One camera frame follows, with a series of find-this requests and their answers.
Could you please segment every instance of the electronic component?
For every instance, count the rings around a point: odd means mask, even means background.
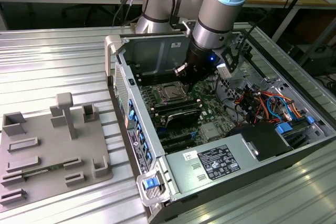
[[[198,120],[201,115],[200,110],[187,110],[169,115],[166,120],[165,127],[181,127],[181,124],[188,125]]]
[[[221,135],[216,126],[214,125],[214,123],[203,124],[201,126],[201,129],[207,140],[212,140]]]
[[[230,135],[243,135],[247,143],[256,149],[256,157],[263,161],[292,150],[274,129],[271,123],[244,124],[230,131]]]

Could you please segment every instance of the wire bundle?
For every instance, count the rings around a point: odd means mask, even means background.
[[[246,116],[247,121],[250,123],[257,123],[261,121],[280,123],[285,121],[286,119],[282,118],[275,112],[276,107],[280,109],[278,102],[281,102],[286,107],[288,114],[293,120],[297,120],[302,117],[291,99],[283,96],[282,94],[274,94],[268,91],[262,91],[258,92],[259,96],[256,97],[253,95],[253,93],[255,92],[244,91],[243,95],[235,100],[236,106],[240,105],[243,102],[243,99],[247,97],[253,98],[253,100],[259,102],[259,105],[253,105],[255,107],[251,108],[248,112],[248,115]]]

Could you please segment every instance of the desk leg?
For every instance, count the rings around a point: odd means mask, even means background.
[[[0,31],[8,30],[2,8],[0,6]]]
[[[282,33],[286,30],[286,28],[289,25],[289,23],[295,17],[295,15],[298,12],[298,10],[299,10],[299,8],[295,8],[295,7],[292,10],[290,10],[289,14],[286,16],[286,18],[283,20],[283,22],[281,23],[281,25],[279,26],[279,28],[277,29],[277,31],[274,33],[274,35],[272,37],[272,40],[274,42],[278,41],[278,39],[280,38],[280,36],[282,35]]]

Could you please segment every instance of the white sticker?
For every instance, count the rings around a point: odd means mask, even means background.
[[[198,156],[197,156],[197,151],[191,151],[191,152],[183,153],[183,156],[184,156],[184,159],[185,159],[186,161],[198,157]]]
[[[180,47],[180,46],[181,46],[181,42],[172,43],[171,48],[174,48],[174,47]]]

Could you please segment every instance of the blue cable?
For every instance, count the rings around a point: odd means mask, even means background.
[[[279,115],[273,113],[273,111],[271,110],[271,108],[270,108],[270,106],[269,106],[269,101],[270,101],[271,98],[272,98],[272,97],[268,98],[268,100],[267,100],[267,109],[268,109],[269,113],[271,113],[272,115],[274,115],[275,117],[277,117],[278,119],[280,119],[280,123],[282,123],[282,119],[281,119],[281,117],[280,117]]]
[[[285,105],[285,107],[286,107],[286,109],[287,109],[289,115],[290,115],[292,118],[297,119],[297,117],[290,111],[287,102],[286,102],[282,97],[279,97],[279,96],[277,96],[277,95],[273,95],[272,97],[276,97],[276,98],[278,98],[280,101],[282,101],[282,102],[284,103],[284,105]],[[281,119],[281,117],[280,117],[279,115],[273,113],[273,111],[272,111],[271,108],[270,108],[269,101],[270,101],[270,99],[271,99],[272,97],[269,97],[268,100],[267,100],[267,109],[268,109],[269,113],[271,113],[272,115],[274,115],[274,116],[276,116],[278,119],[280,119],[280,122],[282,123],[282,119]]]

